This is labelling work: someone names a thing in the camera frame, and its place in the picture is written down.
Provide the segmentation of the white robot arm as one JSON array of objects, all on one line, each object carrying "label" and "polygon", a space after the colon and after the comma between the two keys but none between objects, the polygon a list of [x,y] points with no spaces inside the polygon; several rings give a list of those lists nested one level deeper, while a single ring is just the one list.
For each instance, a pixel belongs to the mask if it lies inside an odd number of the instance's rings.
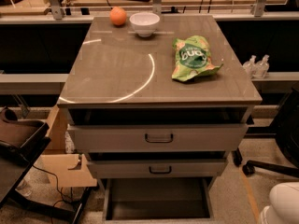
[{"label": "white robot arm", "polygon": [[299,224],[299,182],[275,185],[270,204],[259,215],[258,224]]}]

